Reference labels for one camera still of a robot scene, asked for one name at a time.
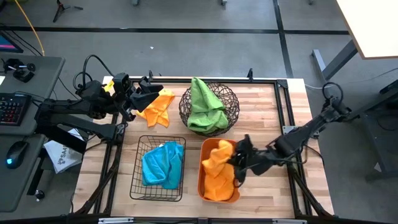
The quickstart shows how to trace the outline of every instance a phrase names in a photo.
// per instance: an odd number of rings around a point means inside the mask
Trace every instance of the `orange bowl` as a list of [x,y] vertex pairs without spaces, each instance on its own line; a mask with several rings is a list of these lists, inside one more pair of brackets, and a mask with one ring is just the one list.
[[[201,145],[201,149],[200,149],[200,166],[199,166],[199,176],[198,176],[198,194],[199,196],[208,202],[216,202],[210,199],[205,198],[205,169],[203,168],[203,165],[201,164],[202,161],[209,159],[210,157],[210,152],[212,149],[216,149],[218,148],[218,142],[220,140],[225,140],[230,142],[234,148],[236,145],[236,141],[234,140],[229,140],[229,139],[219,139],[219,138],[209,138],[206,139],[203,144]],[[234,203],[236,202],[239,197],[241,196],[241,194],[239,193],[238,188],[236,187],[234,189],[234,192],[232,194],[232,197],[228,200],[224,200],[224,201],[219,201],[220,203]]]

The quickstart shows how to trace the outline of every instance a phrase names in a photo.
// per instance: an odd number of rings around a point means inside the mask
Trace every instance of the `wire basket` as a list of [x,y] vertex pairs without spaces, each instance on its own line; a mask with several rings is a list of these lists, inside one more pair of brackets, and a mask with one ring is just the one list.
[[[236,97],[235,93],[228,88],[228,86],[220,84],[220,83],[215,83],[215,82],[209,82],[206,83],[207,87],[223,102],[225,106],[224,114],[226,115],[228,119],[228,127],[224,129],[216,129],[212,133],[201,133],[194,131],[194,133],[197,133],[201,136],[206,136],[206,137],[215,137],[219,134],[224,134],[229,129],[234,126],[236,121],[238,120],[239,117],[239,101],[238,97]],[[192,99],[191,99],[191,88],[188,88],[185,93],[182,95],[180,104],[179,104],[179,110],[180,110],[180,117],[182,122],[188,127],[188,118],[191,115],[192,112]]]
[[[177,144],[183,146],[181,178],[177,189],[164,189],[161,185],[145,186],[144,184],[142,184],[142,157],[145,153],[169,141],[175,141]],[[130,188],[130,197],[132,199],[168,202],[178,202],[181,200],[185,163],[185,143],[185,138],[172,136],[141,136],[139,138],[136,162],[134,164],[134,171],[132,172]]]

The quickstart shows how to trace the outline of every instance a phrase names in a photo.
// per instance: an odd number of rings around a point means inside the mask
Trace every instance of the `yellow cable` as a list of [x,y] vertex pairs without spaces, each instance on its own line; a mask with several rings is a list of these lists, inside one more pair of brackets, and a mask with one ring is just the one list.
[[37,39],[37,41],[39,41],[40,48],[42,49],[43,56],[45,56],[45,55],[44,55],[44,48],[43,48],[42,42],[40,41],[40,38],[39,38],[39,36],[37,35],[35,28],[33,27],[32,23],[31,23],[30,20],[29,20],[29,18],[28,18],[27,15],[25,14],[25,12],[24,12],[24,10],[22,9],[21,5],[18,3],[18,0],[15,0],[15,3],[17,3],[19,9],[21,10],[21,12],[23,13],[23,15],[25,16],[26,21],[29,23],[30,28],[32,28],[33,33],[36,35],[36,39]]

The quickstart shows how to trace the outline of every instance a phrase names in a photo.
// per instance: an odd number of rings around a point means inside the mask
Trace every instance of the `orange cloth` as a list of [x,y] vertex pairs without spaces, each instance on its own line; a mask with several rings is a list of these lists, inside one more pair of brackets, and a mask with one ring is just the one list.
[[232,144],[220,140],[218,149],[211,150],[210,158],[201,162],[206,172],[206,198],[218,202],[232,197],[234,192],[234,167],[226,163],[232,153]]
[[143,117],[148,122],[148,128],[155,126],[156,123],[169,126],[169,115],[167,114],[167,107],[174,99],[174,94],[171,90],[160,90],[159,96],[143,111],[138,112],[137,115]]

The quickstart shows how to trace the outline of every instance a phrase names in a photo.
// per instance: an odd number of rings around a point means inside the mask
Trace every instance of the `teal towel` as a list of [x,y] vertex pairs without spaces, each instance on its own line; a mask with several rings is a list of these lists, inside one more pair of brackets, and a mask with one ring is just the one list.
[[216,129],[228,127],[228,119],[223,112],[225,106],[199,78],[192,78],[191,99],[192,112],[188,118],[189,129],[207,134]]
[[142,157],[142,183],[177,189],[181,178],[183,146],[166,142]]

